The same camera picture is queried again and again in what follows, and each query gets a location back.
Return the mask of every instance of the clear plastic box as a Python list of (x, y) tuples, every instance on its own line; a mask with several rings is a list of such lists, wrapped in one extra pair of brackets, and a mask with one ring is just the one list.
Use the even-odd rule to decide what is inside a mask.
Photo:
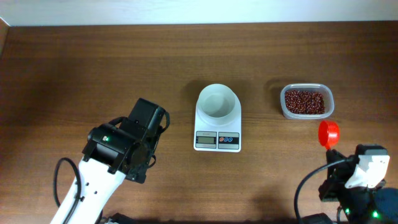
[[(316, 91), (323, 95), (323, 101), (325, 103), (325, 113), (324, 114), (295, 114), (290, 112), (286, 108), (285, 103), (285, 92), (288, 90), (304, 90), (304, 91)], [(323, 119), (329, 117), (335, 110), (335, 102), (333, 101), (333, 95), (330, 89), (322, 84), (316, 83), (298, 83), (290, 84), (285, 86), (285, 88), (280, 93), (280, 104), (282, 105), (282, 111), (287, 119)]]

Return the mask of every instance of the digital kitchen scale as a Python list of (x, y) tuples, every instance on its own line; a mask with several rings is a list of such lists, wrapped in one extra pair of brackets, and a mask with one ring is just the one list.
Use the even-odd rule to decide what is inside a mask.
[(212, 84), (199, 94), (193, 148), (197, 151), (241, 150), (241, 103), (225, 85)]

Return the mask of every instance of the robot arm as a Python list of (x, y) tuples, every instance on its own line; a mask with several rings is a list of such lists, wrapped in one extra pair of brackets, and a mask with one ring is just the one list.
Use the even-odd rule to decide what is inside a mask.
[[(160, 125), (164, 116), (165, 128)], [(160, 135), (169, 124), (166, 110), (140, 98), (128, 118), (116, 118), (91, 130), (79, 163), (79, 175), (51, 224), (94, 223), (124, 179), (143, 184), (147, 169), (156, 162), (154, 153)], [(79, 200), (73, 209), (76, 198)]]
[[(94, 159), (79, 163), (81, 197), (69, 219), (69, 224), (94, 223), (97, 220), (106, 202), (126, 178), (126, 175), (120, 171), (110, 174), (108, 168), (106, 164)], [(51, 224), (63, 223), (66, 219), (75, 201), (76, 182), (75, 178)]]
[[(340, 203), (338, 217), (343, 211), (348, 222), (354, 224), (398, 221), (398, 190), (383, 188), (389, 162), (386, 149), (360, 144), (355, 155), (345, 157), (336, 150), (328, 150), (326, 159), (328, 164), (344, 161), (328, 168), (327, 179), (318, 189), (322, 202)], [(333, 223), (324, 213), (298, 219), (304, 224)]]

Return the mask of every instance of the red bean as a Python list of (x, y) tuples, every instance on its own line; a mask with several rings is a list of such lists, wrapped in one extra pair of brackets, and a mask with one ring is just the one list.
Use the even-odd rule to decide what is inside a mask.
[(289, 90), (285, 92), (287, 109), (295, 114), (323, 114), (322, 94), (314, 91)]

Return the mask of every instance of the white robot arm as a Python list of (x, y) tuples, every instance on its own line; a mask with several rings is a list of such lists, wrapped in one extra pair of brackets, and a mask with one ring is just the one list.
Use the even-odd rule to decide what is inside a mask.
[[(163, 116), (166, 117), (165, 128), (160, 125)], [(74, 167), (76, 178), (51, 224), (95, 223), (124, 179), (143, 184), (146, 170), (155, 164), (154, 153), (160, 135), (169, 124), (166, 110), (140, 98), (128, 118), (116, 118), (91, 130), (79, 169), (67, 158), (60, 159), (57, 164), (54, 174), (56, 202), (57, 174), (62, 160)]]

